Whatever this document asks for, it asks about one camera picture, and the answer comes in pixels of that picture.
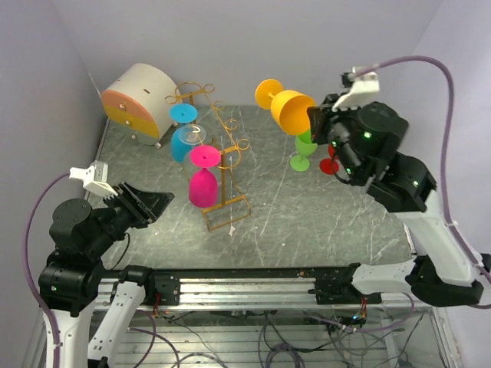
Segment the green plastic wine glass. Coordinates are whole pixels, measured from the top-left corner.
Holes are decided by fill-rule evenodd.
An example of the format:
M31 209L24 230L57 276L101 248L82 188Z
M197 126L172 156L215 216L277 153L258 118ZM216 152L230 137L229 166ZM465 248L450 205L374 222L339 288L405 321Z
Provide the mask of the green plastic wine glass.
M297 172L306 171L310 166L308 157L314 153L317 148L318 144L312 141L311 130L306 130L304 133L297 135L295 138L295 149L297 154L290 159L290 166Z

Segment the red plastic wine glass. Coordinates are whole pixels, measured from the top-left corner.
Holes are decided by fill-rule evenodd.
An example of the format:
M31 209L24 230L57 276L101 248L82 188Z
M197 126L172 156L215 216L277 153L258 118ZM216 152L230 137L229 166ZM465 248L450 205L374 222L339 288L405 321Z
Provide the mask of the red plastic wine glass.
M335 152L332 145L328 145L328 155L328 158L323 159L319 163L319 168L324 174L333 176L338 172L339 165L337 160L335 159Z

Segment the orange plastic wine glass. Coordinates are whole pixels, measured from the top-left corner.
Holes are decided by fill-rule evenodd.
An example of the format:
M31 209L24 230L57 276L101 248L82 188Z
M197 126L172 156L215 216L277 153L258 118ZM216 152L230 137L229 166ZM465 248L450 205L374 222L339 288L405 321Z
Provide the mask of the orange plastic wine glass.
M285 90L276 79L263 80L255 90L255 102L269 110L273 120L288 135L298 136L310 128L307 109L315 100L296 90Z

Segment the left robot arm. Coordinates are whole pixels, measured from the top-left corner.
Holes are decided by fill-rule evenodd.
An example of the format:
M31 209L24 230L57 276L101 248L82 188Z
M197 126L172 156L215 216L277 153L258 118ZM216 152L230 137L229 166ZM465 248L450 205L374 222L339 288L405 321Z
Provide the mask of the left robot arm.
M154 271L127 266L120 273L114 302L95 334L90 333L99 284L106 271L102 255L124 239L129 228L154 223L174 198L171 192L146 192L122 182L115 195L94 209L85 199L62 202L52 216L55 244L39 279L48 307L46 364L52 367L113 367L117 348L132 316L157 293Z

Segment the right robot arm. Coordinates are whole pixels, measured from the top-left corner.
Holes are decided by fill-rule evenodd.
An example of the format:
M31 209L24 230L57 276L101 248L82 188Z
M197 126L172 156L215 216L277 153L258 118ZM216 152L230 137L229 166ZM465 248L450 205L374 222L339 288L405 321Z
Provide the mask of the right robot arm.
M435 307L478 307L490 270L488 254L469 256L443 217L440 185L418 158L398 148L409 123L381 102L334 112L334 94L306 110L312 140L330 144L347 174L344 183L366 193L402 221L423 252L398 264L357 264L338 285L339 297L355 303L365 294L412 293Z

